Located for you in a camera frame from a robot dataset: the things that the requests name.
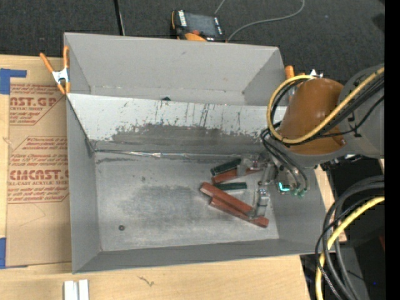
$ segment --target black stand pole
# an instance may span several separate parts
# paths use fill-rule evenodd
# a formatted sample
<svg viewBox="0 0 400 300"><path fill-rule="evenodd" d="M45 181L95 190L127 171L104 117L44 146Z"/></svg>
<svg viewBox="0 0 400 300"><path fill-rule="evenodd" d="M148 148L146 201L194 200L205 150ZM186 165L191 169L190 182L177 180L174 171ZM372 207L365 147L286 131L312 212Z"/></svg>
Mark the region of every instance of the black stand pole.
<svg viewBox="0 0 400 300"><path fill-rule="evenodd" d="M125 36L125 29L124 29L124 24L123 24L123 18L122 18L122 16L121 16L121 12L119 11L118 0L114 0L114 8L115 8L115 14L116 14L116 16L117 16L119 35L120 35L120 36Z"/></svg>

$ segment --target wooden table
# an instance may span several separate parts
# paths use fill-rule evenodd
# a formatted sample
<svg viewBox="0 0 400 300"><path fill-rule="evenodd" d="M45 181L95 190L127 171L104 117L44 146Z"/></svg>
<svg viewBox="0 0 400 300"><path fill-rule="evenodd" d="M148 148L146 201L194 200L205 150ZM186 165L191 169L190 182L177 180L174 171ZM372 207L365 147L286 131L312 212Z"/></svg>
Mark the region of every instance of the wooden table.
<svg viewBox="0 0 400 300"><path fill-rule="evenodd" d="M51 59L55 70L61 59ZM1 56L0 68L28 69L28 78L47 75L39 57ZM6 235L9 96L0 96L0 238ZM325 172L317 169L326 206L333 202ZM269 257L182 266L71 274L71 263L43 264L0 270L0 298L62 299L63 282L89 280L96 299L310 299L299 256Z"/></svg>

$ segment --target white cable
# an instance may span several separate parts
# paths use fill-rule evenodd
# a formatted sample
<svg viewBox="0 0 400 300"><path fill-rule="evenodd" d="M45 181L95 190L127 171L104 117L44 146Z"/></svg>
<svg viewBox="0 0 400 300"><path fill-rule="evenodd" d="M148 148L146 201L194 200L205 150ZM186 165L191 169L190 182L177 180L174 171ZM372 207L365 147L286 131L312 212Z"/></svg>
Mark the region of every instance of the white cable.
<svg viewBox="0 0 400 300"><path fill-rule="evenodd" d="M222 0L222 2L219 4L218 8L215 10L215 14L219 11L219 9L221 8L221 6L224 4L225 0ZM239 31L242 31L243 29L248 28L249 26L253 26L255 24L260 24L260 23L270 23L273 21L280 21L280 20L285 20L285 19L289 19L291 17L294 17L296 15L298 15L303 9L304 6L306 5L306 0L301 0L301 7L294 13L289 14L287 16L283 16L283 17L276 17L276 18L272 18L272 19L265 19L265 20L260 20L260 21L254 21L251 22L249 24L244 25L243 27L240 27L239 29L237 29L236 31L234 31L227 39L227 41L231 40L233 36L235 36Z"/></svg>

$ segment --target black carpet floor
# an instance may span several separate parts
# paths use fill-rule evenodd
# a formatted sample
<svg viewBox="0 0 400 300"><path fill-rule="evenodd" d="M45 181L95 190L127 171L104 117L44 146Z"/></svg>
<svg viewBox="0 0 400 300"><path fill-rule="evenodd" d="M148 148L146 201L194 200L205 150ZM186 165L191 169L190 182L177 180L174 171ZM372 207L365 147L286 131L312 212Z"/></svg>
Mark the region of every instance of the black carpet floor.
<svg viewBox="0 0 400 300"><path fill-rule="evenodd" d="M213 15L222 0L119 0L128 36L171 38L173 9ZM346 82L384 62L385 0L305 0L282 21L257 24L230 42L277 46L297 73L316 69ZM295 13L302 0L226 0L217 15L226 35ZM60 56L63 32L118 35L113 0L0 0L0 53Z"/></svg>

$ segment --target green light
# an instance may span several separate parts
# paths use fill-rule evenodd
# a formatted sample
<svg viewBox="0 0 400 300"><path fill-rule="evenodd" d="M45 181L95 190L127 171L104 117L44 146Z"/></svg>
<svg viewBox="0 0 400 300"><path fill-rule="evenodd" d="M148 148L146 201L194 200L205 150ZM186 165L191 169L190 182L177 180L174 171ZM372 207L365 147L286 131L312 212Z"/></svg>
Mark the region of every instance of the green light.
<svg viewBox="0 0 400 300"><path fill-rule="evenodd" d="M283 187L283 184L280 182L280 183L279 183L279 190L281 190L281 191L289 191L290 188L288 188L288 187Z"/></svg>

